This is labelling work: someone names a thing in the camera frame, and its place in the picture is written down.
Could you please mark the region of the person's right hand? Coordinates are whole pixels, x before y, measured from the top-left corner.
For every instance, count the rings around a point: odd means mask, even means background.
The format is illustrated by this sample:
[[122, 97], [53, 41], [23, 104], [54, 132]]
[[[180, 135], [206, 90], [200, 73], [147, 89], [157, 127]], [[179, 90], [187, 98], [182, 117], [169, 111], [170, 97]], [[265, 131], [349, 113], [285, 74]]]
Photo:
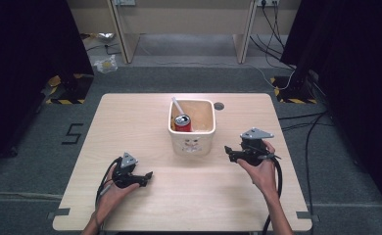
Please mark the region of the person's right hand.
[[278, 195], [275, 180], [275, 165], [272, 160], [263, 160], [259, 165], [253, 166], [246, 161], [237, 161], [249, 174], [252, 182], [261, 190], [265, 197], [275, 197]]

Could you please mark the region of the person's left hand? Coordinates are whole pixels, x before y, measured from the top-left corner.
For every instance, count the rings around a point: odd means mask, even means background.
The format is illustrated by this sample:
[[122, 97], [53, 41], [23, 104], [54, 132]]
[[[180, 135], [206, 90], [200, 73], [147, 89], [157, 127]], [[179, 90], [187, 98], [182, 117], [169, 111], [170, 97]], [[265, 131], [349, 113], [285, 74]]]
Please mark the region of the person's left hand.
[[105, 192], [99, 194], [99, 201], [95, 211], [95, 220], [99, 223], [102, 223], [129, 193], [139, 188], [137, 183], [125, 188], [116, 186], [113, 182], [114, 169], [115, 166], [113, 165], [105, 180]]

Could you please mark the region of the white straw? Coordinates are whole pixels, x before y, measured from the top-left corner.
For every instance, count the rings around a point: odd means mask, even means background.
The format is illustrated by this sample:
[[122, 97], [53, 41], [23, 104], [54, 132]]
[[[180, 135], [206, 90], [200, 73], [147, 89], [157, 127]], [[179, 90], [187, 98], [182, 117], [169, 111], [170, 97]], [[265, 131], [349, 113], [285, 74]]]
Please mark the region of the white straw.
[[179, 103], [177, 102], [176, 98], [175, 97], [172, 97], [171, 98], [171, 101], [174, 103], [174, 105], [176, 106], [176, 108], [178, 109], [179, 113], [181, 115], [185, 115], [184, 111], [182, 110], [182, 108], [180, 107]]

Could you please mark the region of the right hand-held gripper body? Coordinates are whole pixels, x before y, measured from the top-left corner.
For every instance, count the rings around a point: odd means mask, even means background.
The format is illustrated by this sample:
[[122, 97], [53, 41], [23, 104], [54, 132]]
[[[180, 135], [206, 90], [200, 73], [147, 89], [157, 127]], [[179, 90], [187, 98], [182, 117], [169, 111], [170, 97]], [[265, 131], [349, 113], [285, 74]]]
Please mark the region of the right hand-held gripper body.
[[250, 165], [257, 166], [263, 160], [271, 159], [274, 155], [266, 148], [263, 140], [273, 138], [272, 133], [252, 127], [240, 135], [241, 147], [244, 153], [243, 159]]

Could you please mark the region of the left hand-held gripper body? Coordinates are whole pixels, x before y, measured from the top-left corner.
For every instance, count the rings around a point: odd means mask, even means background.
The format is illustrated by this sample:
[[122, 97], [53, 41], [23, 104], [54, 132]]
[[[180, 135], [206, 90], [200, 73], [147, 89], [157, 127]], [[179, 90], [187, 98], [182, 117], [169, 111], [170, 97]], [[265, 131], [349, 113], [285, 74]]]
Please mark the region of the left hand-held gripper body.
[[138, 161], [128, 153], [124, 153], [122, 157], [117, 159], [112, 179], [119, 188], [140, 182], [140, 179], [132, 174], [137, 163]]

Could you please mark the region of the grey tape piece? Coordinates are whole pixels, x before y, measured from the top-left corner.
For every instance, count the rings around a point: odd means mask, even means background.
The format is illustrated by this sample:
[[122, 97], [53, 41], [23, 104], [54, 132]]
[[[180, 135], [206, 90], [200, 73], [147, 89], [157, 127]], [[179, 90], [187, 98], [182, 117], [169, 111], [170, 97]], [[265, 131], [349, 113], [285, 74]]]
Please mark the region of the grey tape piece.
[[56, 216], [62, 216], [62, 215], [69, 215], [70, 214], [70, 208], [65, 209], [56, 209], [55, 211], [51, 211], [47, 214], [47, 218], [49, 220], [53, 220]]
[[296, 211], [297, 219], [310, 219], [312, 222], [320, 222], [317, 214], [312, 214], [309, 211]]

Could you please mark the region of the cream plastic bin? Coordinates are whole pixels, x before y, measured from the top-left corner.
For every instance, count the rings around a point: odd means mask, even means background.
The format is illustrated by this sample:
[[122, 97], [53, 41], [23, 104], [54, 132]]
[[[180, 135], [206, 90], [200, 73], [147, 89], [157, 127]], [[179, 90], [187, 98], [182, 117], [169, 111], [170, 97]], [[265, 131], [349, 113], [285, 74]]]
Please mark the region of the cream plastic bin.
[[191, 118], [190, 132], [179, 132], [174, 128], [174, 118], [180, 113], [173, 102], [168, 111], [167, 130], [172, 148], [181, 156], [204, 156], [211, 148], [216, 131], [214, 103], [206, 99], [177, 99], [180, 107]]

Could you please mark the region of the black curtain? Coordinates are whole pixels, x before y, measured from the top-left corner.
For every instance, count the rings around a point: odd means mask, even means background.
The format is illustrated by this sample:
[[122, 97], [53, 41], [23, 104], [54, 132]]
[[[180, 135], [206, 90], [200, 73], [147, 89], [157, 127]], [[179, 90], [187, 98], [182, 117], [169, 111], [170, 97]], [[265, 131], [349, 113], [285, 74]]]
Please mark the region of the black curtain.
[[281, 61], [308, 71], [382, 195], [382, 0], [301, 0]]
[[67, 0], [0, 0], [0, 156], [51, 77], [92, 72]]

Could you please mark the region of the crumpled clear plastic bag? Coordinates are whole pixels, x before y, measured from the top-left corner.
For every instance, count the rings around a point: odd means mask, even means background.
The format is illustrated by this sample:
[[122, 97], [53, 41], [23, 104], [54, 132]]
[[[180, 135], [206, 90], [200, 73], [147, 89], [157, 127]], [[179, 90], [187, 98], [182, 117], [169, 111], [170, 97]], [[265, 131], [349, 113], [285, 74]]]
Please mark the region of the crumpled clear plastic bag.
[[97, 71], [100, 73], [109, 73], [116, 71], [119, 67], [117, 65], [116, 56], [112, 55], [104, 60], [99, 60], [94, 63]]

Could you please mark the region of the crumpled silver foil bag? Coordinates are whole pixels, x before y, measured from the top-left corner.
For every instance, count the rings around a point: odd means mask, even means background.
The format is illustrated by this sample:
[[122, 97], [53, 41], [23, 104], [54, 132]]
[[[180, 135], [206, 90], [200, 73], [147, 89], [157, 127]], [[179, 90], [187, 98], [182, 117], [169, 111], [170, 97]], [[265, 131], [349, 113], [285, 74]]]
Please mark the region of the crumpled silver foil bag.
[[97, 41], [105, 44], [109, 44], [115, 39], [115, 35], [111, 32], [99, 32], [99, 33], [82, 33], [80, 35], [82, 40]]

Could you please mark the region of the red drink can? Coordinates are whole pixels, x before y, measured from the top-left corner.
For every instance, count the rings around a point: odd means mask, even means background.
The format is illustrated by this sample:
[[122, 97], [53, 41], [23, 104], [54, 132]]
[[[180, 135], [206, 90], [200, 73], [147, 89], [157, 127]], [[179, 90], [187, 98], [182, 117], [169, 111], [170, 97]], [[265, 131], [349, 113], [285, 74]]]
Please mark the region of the red drink can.
[[190, 132], [192, 129], [191, 118], [188, 115], [179, 115], [175, 117], [174, 128], [179, 132]]

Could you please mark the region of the black stand base striped tape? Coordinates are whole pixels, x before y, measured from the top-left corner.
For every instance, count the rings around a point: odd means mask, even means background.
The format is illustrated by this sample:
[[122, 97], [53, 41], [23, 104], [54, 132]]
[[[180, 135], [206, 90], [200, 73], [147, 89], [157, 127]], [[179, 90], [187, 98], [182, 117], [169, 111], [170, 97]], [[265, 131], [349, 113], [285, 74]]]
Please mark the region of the black stand base striped tape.
[[50, 92], [47, 104], [77, 105], [83, 104], [94, 76], [75, 73], [70, 81], [63, 82], [58, 75], [49, 79]]
[[316, 104], [311, 88], [307, 83], [291, 85], [290, 76], [275, 76], [270, 79], [274, 95], [280, 103]]

